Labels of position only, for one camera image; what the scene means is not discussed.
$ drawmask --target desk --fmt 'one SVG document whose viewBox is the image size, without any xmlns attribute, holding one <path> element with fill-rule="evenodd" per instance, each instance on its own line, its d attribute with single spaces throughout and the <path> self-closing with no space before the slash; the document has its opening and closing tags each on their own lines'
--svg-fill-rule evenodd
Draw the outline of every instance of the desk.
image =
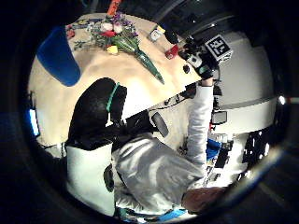
<svg viewBox="0 0 299 224">
<path fill-rule="evenodd" d="M 84 15 L 81 19 L 105 16 L 105 13 L 95 13 Z M 140 48 L 148 54 L 160 71 L 165 85 L 162 85 L 134 56 L 127 53 L 113 56 L 98 48 L 72 51 L 81 71 L 81 78 L 73 87 L 62 85 L 35 58 L 28 91 L 33 93 L 36 102 L 36 116 L 40 131 L 37 141 L 40 144 L 51 146 L 66 141 L 79 96 L 101 77 L 110 77 L 127 88 L 123 119 L 185 91 L 185 86 L 200 79 L 193 69 L 189 74 L 183 72 L 182 67 L 186 63 L 181 58 L 168 60 L 164 56 L 164 52 L 172 47 L 164 36 L 155 43 L 147 39 L 148 33 L 155 26 L 154 22 L 129 15 L 126 18 L 135 24 Z M 75 32 L 76 35 L 69 41 L 72 50 L 75 41 L 89 37 L 85 29 Z"/>
</svg>

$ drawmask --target wall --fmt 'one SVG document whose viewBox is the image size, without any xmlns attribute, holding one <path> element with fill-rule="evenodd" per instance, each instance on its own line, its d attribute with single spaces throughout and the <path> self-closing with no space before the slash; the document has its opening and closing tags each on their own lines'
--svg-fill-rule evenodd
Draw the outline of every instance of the wall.
<svg viewBox="0 0 299 224">
<path fill-rule="evenodd" d="M 232 59 L 221 64 L 219 102 L 228 120 L 215 133 L 249 133 L 268 127 L 277 99 L 266 52 L 263 47 L 253 48 L 242 33 L 224 38 L 234 50 Z"/>
<path fill-rule="evenodd" d="M 270 64 L 263 47 L 253 48 L 241 33 L 230 33 L 224 38 L 234 53 L 221 64 L 220 105 L 231 108 L 246 102 L 252 105 L 250 102 L 273 96 Z"/>
<path fill-rule="evenodd" d="M 249 133 L 273 123 L 277 98 L 257 105 L 228 109 L 227 122 L 218 125 L 215 133 Z"/>
</svg>

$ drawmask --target blue cushion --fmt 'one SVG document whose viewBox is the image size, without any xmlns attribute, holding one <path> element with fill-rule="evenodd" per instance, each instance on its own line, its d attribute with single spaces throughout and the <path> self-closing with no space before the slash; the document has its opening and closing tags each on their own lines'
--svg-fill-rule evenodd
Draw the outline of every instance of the blue cushion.
<svg viewBox="0 0 299 224">
<path fill-rule="evenodd" d="M 65 86 L 78 82 L 80 70 L 68 46 L 64 26 L 53 28 L 39 46 L 36 56 L 45 69 Z"/>
</svg>

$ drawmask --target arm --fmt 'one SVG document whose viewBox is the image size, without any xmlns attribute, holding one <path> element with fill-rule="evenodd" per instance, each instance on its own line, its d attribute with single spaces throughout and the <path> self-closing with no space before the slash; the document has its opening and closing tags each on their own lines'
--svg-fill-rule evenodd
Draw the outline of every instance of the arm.
<svg viewBox="0 0 299 224">
<path fill-rule="evenodd" d="M 145 209 L 129 192 L 129 190 L 124 186 L 116 186 L 115 188 L 115 203 L 119 208 L 126 208 L 133 210 L 138 214 L 149 214 L 151 215 L 153 211 Z"/>
<path fill-rule="evenodd" d="M 187 159 L 206 169 L 206 140 L 213 108 L 213 79 L 202 80 L 196 87 L 189 117 Z"/>
</svg>

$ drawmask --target red flower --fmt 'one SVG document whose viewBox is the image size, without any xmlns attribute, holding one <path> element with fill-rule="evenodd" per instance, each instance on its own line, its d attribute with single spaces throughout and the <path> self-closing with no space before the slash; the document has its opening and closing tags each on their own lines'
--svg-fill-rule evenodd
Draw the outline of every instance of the red flower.
<svg viewBox="0 0 299 224">
<path fill-rule="evenodd" d="M 116 35 L 116 33 L 114 31 L 106 31 L 106 32 L 102 33 L 101 35 L 106 36 L 106 37 L 112 37 L 112 36 Z"/>
<path fill-rule="evenodd" d="M 70 38 L 74 37 L 75 36 L 75 31 L 74 30 L 66 31 L 66 36 L 67 36 L 67 39 L 70 39 Z"/>
<path fill-rule="evenodd" d="M 72 29 L 72 24 L 66 25 L 66 30 L 70 30 L 70 29 Z"/>
</svg>

